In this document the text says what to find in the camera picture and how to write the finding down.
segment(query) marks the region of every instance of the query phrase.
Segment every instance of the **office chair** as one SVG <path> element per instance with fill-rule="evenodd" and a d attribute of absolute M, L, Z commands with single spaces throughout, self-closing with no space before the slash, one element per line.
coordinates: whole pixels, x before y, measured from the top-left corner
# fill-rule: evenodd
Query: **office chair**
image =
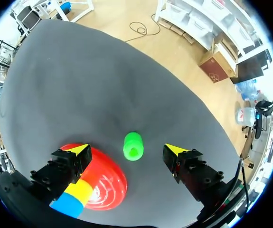
<path fill-rule="evenodd" d="M 262 131 L 267 131 L 267 117 L 273 112 L 273 102 L 262 100 L 256 104 L 255 109 L 254 138 L 258 139 L 260 138 Z"/>

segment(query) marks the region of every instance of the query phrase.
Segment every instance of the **gray cloth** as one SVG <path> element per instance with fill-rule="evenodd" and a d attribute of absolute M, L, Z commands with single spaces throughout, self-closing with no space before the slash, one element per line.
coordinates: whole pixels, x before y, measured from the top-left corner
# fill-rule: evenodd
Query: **gray cloth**
<path fill-rule="evenodd" d="M 100 224 L 180 228 L 195 221 L 202 204 L 163 163 L 165 143 L 198 149 L 225 181 L 239 159 L 205 104 L 168 70 L 103 32 L 58 20 L 43 20 L 17 52 L 3 88 L 0 130 L 27 177 L 67 143 L 90 143 L 118 163 L 128 181 L 123 203 L 79 217 Z M 144 143 L 134 162 L 122 152 L 130 131 Z"/>

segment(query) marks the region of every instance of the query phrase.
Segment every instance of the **cable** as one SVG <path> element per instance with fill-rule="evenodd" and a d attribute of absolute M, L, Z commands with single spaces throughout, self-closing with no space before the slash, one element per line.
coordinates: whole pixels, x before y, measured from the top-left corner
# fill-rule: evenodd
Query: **cable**
<path fill-rule="evenodd" d="M 245 193 L 246 193 L 246 210 L 243 214 L 243 216 L 247 213 L 248 211 L 248 207 L 249 207 L 249 195 L 248 195 L 248 189 L 247 189 L 247 183 L 246 183 L 246 177 L 245 177 L 245 169 L 244 169 L 244 163 L 242 162 L 242 176 L 243 176 L 243 182 L 244 182 L 244 189 L 245 189 Z"/>
<path fill-rule="evenodd" d="M 147 27 L 146 27 L 143 23 L 141 23 L 141 22 L 139 22 L 139 21 L 134 21 L 134 22 L 131 22 L 131 23 L 130 23 L 129 27 L 130 27 L 130 29 L 132 29 L 134 32 L 140 34 L 141 36 L 140 36 L 140 37 L 135 37 L 135 38 L 132 38 L 132 39 L 129 39 L 129 40 L 126 40 L 125 42 L 129 42 L 129 41 L 131 41 L 131 40 L 139 39 L 139 38 L 142 38 L 142 37 L 144 37 L 144 36 L 154 36 L 154 35 L 159 34 L 159 33 L 160 33 L 160 25 L 153 19 L 153 16 L 154 16 L 154 15 L 155 15 L 155 14 L 152 14 L 152 15 L 151 15 L 151 19 L 152 19 L 152 20 L 154 21 L 154 23 L 159 27 L 159 30 L 158 30 L 157 32 L 152 33 L 152 34 L 148 34 L 148 29 L 147 29 Z M 137 29 L 134 29 L 132 26 L 133 26 L 133 25 L 136 25 L 136 24 L 138 24 L 139 27 L 137 27 Z"/>

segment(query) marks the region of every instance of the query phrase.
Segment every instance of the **green plastic cup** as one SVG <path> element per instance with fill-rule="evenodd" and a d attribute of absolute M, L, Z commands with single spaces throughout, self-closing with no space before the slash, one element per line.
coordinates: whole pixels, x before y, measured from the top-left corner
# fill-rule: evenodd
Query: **green plastic cup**
<path fill-rule="evenodd" d="M 141 135 L 136 132 L 130 132 L 126 135 L 123 143 L 123 154 L 130 161 L 137 161 L 144 154 Z"/>

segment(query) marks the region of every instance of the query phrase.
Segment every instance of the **wooden floor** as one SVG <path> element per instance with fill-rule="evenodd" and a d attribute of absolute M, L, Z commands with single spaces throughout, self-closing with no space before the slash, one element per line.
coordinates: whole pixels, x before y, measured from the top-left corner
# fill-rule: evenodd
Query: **wooden floor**
<path fill-rule="evenodd" d="M 82 17 L 77 23 L 126 41 L 139 36 L 129 28 L 129 24 L 134 21 L 145 24 L 148 34 L 158 31 L 157 25 L 151 19 L 157 2 L 157 0 L 94 0 L 95 10 Z M 76 16 L 76 7 L 76 5 L 72 7 L 72 12 L 68 15 L 69 19 Z M 241 132 L 241 126 L 235 123 L 235 110 L 243 106 L 243 101 L 230 79 L 213 84 L 198 67 L 205 53 L 200 44 L 191 45 L 183 37 L 164 27 L 161 27 L 160 33 L 155 36 L 145 36 L 132 40 L 129 44 L 159 62 L 191 89 L 222 125 L 236 152 L 241 153 L 245 134 Z"/>

